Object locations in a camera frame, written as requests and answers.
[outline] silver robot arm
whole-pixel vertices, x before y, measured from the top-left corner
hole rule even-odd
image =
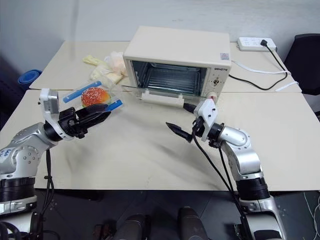
[[[20,232],[31,234],[31,239],[41,239],[38,231],[42,216],[33,209],[37,206],[35,177],[43,153],[61,140],[83,138],[88,128],[103,122],[111,113],[106,111],[106,104],[59,112],[58,92],[48,88],[41,91],[38,104],[45,123],[21,130],[8,146],[0,149],[0,224],[12,224]]]
[[[246,221],[235,226],[237,235],[246,238],[286,239],[286,232],[274,198],[268,191],[260,159],[251,146],[251,138],[242,129],[215,123],[218,111],[214,101],[209,98],[195,109],[196,120],[193,132],[209,146],[221,148],[227,156],[233,179],[239,194],[239,203],[245,213]],[[172,123],[168,127],[177,135],[191,142],[193,137]]]

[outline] floor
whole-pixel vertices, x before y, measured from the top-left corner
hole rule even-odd
[[[152,240],[178,240],[178,209],[192,207],[201,217],[206,232],[212,240],[238,240],[233,224],[239,223],[239,214],[228,192],[224,191],[85,191],[84,198],[57,193],[46,213],[44,228],[60,234],[64,240],[91,240],[94,226],[114,221],[117,226],[133,214],[151,217]],[[42,206],[44,192],[37,190],[38,206]],[[306,192],[312,210],[320,193]],[[312,240],[315,235],[313,220],[301,192],[275,197],[281,212],[287,238]],[[46,235],[46,240],[56,239]]]

